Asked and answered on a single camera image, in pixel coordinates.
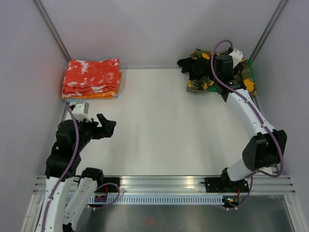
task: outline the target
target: orange towel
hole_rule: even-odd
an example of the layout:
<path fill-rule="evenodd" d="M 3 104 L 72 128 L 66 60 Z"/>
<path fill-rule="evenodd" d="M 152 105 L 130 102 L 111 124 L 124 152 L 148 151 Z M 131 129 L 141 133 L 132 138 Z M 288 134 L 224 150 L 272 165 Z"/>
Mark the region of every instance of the orange towel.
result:
<path fill-rule="evenodd" d="M 104 61 L 70 60 L 63 82 L 62 99 L 117 96 L 122 78 L 119 63 L 117 58 Z"/>

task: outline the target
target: black mount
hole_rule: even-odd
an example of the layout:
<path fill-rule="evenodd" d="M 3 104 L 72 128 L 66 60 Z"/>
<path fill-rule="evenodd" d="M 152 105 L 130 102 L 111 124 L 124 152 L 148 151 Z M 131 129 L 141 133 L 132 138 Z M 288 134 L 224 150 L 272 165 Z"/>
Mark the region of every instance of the black mount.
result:
<path fill-rule="evenodd" d="M 120 187 L 120 178 L 119 177 L 106 177 L 104 178 L 103 184 L 106 184 L 106 183 L 114 183 Z M 105 188 L 102 187 L 96 190 L 95 192 L 99 192 L 99 193 L 105 192 Z M 109 185 L 108 192 L 118 192 L 118 189 L 115 186 Z"/>
<path fill-rule="evenodd" d="M 220 177 L 206 177 L 205 182 L 201 184 L 205 185 L 206 192 L 208 193 L 237 193 L 248 192 L 248 182 L 245 179 L 239 181 L 231 181 L 227 174 L 227 168 L 223 169 Z"/>
<path fill-rule="evenodd" d="M 103 114 L 97 114 L 99 123 L 93 118 L 91 121 L 77 122 L 79 130 L 79 145 L 76 157 L 67 174 L 61 181 L 73 177 L 76 173 L 77 166 L 81 162 L 80 152 L 90 142 L 91 139 L 110 138 L 113 135 L 116 126 L 115 121 L 107 120 Z M 53 145 L 51 155 L 46 161 L 45 175 L 49 177 L 60 178 L 66 167 L 68 166 L 76 143 L 75 127 L 72 120 L 65 120 L 58 125 L 56 132 L 56 142 Z"/>
<path fill-rule="evenodd" d="M 234 79 L 234 76 L 239 71 L 239 68 L 236 66 L 233 69 L 233 58 L 230 55 L 224 54 L 216 56 L 214 69 L 218 78 L 232 89 L 247 89 L 243 81 Z M 224 101 L 226 101 L 230 90 L 226 89 L 216 80 L 215 86 L 217 93 L 221 95 Z"/>
<path fill-rule="evenodd" d="M 85 178 L 85 177 L 91 178 L 94 181 L 96 181 L 98 187 L 102 185 L 104 181 L 103 171 L 97 168 L 86 168 L 85 170 L 83 170 L 82 178 Z"/>
<path fill-rule="evenodd" d="M 69 223 L 68 225 L 62 225 L 63 232 L 74 232 L 72 229 L 72 223 Z"/>
<path fill-rule="evenodd" d="M 283 154 L 287 140 L 286 133 L 284 130 L 273 130 L 272 134 L 278 141 Z M 246 167 L 251 171 L 280 163 L 277 147 L 270 134 L 262 133 L 252 137 L 242 152 L 242 159 Z"/>

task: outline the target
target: metal frame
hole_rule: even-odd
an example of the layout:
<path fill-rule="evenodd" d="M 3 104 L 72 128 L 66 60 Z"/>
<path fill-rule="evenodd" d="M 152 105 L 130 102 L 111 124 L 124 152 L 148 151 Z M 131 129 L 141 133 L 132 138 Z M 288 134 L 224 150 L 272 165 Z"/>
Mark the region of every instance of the metal frame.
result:
<path fill-rule="evenodd" d="M 39 11 L 42 20 L 45 22 L 45 24 L 47 25 L 51 35 L 53 36 L 55 42 L 57 43 L 62 55 L 64 56 L 64 58 L 69 61 L 71 60 L 71 57 L 65 47 L 65 45 L 63 44 L 51 18 L 49 17 L 44 5 L 42 4 L 41 0 L 32 0 L 35 7 L 37 8 L 37 10 Z M 262 46 L 264 45 L 265 40 L 267 39 L 267 37 L 269 36 L 270 32 L 272 31 L 275 23 L 277 22 L 279 16 L 282 14 L 285 6 L 287 5 L 289 0 L 280 0 L 279 4 L 277 5 L 277 8 L 275 9 L 273 15 L 271 16 L 260 40 L 258 41 L 257 45 L 255 46 L 251 56 L 250 56 L 250 61 L 251 63 L 254 62 L 257 54 L 259 53 L 259 51 L 261 50 Z"/>
<path fill-rule="evenodd" d="M 261 48 L 263 47 L 267 37 L 269 36 L 270 32 L 272 31 L 272 29 L 274 28 L 276 22 L 279 19 L 279 16 L 282 14 L 284 8 L 286 7 L 287 3 L 289 0 L 280 0 L 279 4 L 277 5 L 277 8 L 275 9 L 273 15 L 271 16 L 259 42 L 257 42 L 257 45 L 255 46 L 249 60 L 251 61 L 251 63 L 254 62 L 257 54 L 260 52 Z"/>
<path fill-rule="evenodd" d="M 150 175 L 150 176 L 105 176 L 119 177 L 120 191 L 125 195 L 169 195 L 169 196 L 181 196 L 181 195 L 223 195 L 228 196 L 230 193 L 207 193 L 204 184 L 205 177 L 219 177 L 218 175 Z M 46 177 L 38 176 L 33 189 L 33 194 L 45 194 Z M 77 189 L 77 183 L 73 182 L 69 190 L 70 194 L 73 194 Z M 295 195 L 295 189 L 292 184 L 292 180 L 288 175 L 282 175 L 279 178 L 269 178 L 265 175 L 255 175 L 254 183 L 251 195 Z"/>
<path fill-rule="evenodd" d="M 29 207 L 24 219 L 21 232 L 33 232 L 35 231 L 37 221 L 41 212 L 41 208 L 44 201 L 44 195 L 33 194 L 29 203 Z"/>
<path fill-rule="evenodd" d="M 41 0 L 32 0 L 33 4 L 35 5 L 35 7 L 37 8 L 38 12 L 41 15 L 42 20 L 44 21 L 44 23 L 46 24 L 47 28 L 49 29 L 51 35 L 53 36 L 55 42 L 57 43 L 63 57 L 69 61 L 71 59 L 65 45 L 63 44 L 51 18 L 49 17 L 44 5 L 42 4 Z"/>
<path fill-rule="evenodd" d="M 296 232 L 307 232 L 309 231 L 303 217 L 300 202 L 297 196 L 284 196 L 285 203 L 287 206 L 288 213 L 291 217 L 292 224 Z"/>

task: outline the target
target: yellow patch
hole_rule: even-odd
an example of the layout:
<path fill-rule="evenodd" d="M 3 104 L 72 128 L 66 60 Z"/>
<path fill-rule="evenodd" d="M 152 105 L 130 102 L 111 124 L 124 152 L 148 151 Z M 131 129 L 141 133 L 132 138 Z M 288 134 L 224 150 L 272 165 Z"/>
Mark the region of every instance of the yellow patch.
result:
<path fill-rule="evenodd" d="M 249 80 L 249 79 L 246 79 L 243 81 L 243 83 L 245 84 L 245 86 L 247 87 L 247 90 L 249 92 L 252 92 L 254 90 L 254 83 L 253 81 Z"/>
<path fill-rule="evenodd" d="M 205 59 L 210 59 L 210 57 L 206 53 L 202 53 L 202 57 Z"/>

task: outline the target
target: orange cloth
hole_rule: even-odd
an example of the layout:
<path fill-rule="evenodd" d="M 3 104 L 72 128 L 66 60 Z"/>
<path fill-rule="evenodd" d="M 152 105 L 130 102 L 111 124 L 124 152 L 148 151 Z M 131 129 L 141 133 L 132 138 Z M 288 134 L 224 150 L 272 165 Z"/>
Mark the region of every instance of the orange cloth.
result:
<path fill-rule="evenodd" d="M 113 98 L 117 96 L 122 73 L 119 59 L 104 61 L 70 60 L 62 88 L 62 99 Z"/>

